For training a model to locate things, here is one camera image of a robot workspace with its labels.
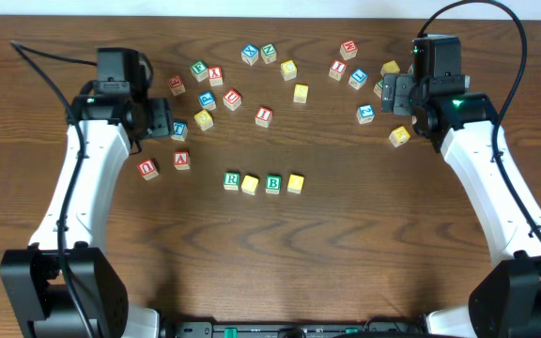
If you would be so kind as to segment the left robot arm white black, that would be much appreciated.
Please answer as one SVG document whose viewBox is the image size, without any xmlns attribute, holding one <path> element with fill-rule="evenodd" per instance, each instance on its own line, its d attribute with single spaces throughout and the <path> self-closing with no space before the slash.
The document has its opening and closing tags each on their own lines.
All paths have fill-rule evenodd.
<svg viewBox="0 0 541 338">
<path fill-rule="evenodd" d="M 173 134 L 168 100 L 150 98 L 154 69 L 133 49 L 100 48 L 97 77 L 64 106 L 67 150 L 52 201 L 28 245 L 4 252 L 0 278 L 24 337 L 171 337 L 154 309 L 129 303 L 104 254 L 108 214 L 125 160 Z"/>
</svg>

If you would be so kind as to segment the green R block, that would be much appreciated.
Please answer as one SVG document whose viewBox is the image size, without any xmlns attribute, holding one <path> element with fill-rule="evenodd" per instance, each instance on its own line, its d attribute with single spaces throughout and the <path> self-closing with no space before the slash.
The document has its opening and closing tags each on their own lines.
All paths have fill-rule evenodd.
<svg viewBox="0 0 541 338">
<path fill-rule="evenodd" d="M 226 172 L 224 174 L 224 188 L 228 191 L 238 191 L 240 189 L 240 174 Z"/>
</svg>

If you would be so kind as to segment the blue T block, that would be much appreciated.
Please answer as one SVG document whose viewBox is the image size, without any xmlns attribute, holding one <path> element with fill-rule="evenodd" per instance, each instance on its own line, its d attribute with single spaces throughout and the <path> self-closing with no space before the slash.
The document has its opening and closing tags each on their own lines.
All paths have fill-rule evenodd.
<svg viewBox="0 0 541 338">
<path fill-rule="evenodd" d="M 171 138 L 176 141 L 185 142 L 188 135 L 188 125 L 185 122 L 173 123 L 173 134 Z"/>
</svg>

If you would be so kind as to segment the yellow O block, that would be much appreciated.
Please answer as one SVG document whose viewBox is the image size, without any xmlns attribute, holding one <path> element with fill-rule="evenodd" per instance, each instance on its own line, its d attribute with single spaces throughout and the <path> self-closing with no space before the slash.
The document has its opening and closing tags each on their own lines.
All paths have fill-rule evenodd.
<svg viewBox="0 0 541 338">
<path fill-rule="evenodd" d="M 241 182 L 241 191 L 250 195 L 255 195 L 259 179 L 257 177 L 246 175 Z"/>
<path fill-rule="evenodd" d="M 297 174 L 291 174 L 287 182 L 287 191 L 300 194 L 302 192 L 303 184 L 304 184 L 303 176 L 300 176 Z"/>
</svg>

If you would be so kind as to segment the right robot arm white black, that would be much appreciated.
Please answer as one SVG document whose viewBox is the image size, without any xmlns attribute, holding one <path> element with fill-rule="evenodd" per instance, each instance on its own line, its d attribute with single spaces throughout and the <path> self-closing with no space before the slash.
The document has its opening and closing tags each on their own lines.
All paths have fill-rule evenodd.
<svg viewBox="0 0 541 338">
<path fill-rule="evenodd" d="M 409 115 L 468 195 L 493 270 L 467 304 L 425 318 L 429 333 L 459 337 L 541 337 L 541 208 L 518 170 L 487 95 L 471 93 L 460 40 L 423 35 L 409 74 L 386 73 L 381 109 Z"/>
</svg>

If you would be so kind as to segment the green B block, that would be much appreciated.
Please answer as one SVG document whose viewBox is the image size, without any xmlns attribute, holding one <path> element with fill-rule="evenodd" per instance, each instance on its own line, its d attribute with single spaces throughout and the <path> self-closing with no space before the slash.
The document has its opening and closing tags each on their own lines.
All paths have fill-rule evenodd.
<svg viewBox="0 0 541 338">
<path fill-rule="evenodd" d="M 282 187 L 282 178 L 277 175 L 268 175 L 265 180 L 265 193 L 279 194 Z"/>
</svg>

